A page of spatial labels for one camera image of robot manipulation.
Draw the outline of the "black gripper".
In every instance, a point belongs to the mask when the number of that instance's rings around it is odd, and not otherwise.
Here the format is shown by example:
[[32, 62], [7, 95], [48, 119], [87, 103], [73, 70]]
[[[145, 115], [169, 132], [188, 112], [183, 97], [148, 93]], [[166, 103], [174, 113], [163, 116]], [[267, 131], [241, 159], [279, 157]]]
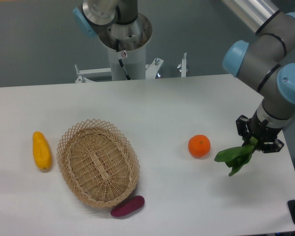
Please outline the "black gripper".
[[241, 115], [236, 120], [236, 128], [245, 143], [248, 143], [251, 137], [256, 138], [256, 148], [261, 148], [263, 153], [279, 152], [284, 147], [284, 143], [277, 139], [282, 128], [270, 127], [269, 120], [260, 121], [256, 113], [250, 119]]

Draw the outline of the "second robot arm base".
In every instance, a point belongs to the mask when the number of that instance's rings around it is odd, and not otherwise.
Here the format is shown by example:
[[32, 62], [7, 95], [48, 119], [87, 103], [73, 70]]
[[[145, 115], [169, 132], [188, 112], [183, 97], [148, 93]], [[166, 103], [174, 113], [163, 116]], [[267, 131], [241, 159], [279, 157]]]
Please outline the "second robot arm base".
[[152, 36], [149, 19], [138, 12], [137, 0], [84, 0], [73, 9], [80, 29], [116, 51], [145, 46]]

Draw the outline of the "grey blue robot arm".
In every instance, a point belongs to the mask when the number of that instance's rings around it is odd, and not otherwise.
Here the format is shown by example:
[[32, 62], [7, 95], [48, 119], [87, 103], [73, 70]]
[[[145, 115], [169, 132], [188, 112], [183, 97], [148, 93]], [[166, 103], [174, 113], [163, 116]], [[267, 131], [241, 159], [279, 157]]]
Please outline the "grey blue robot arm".
[[279, 132], [295, 115], [295, 63], [281, 60], [295, 49], [295, 12], [283, 13], [269, 0], [227, 0], [225, 5], [257, 36], [254, 43], [234, 43], [223, 58], [224, 69], [263, 97], [251, 118], [240, 116], [237, 131], [256, 149], [279, 152]]

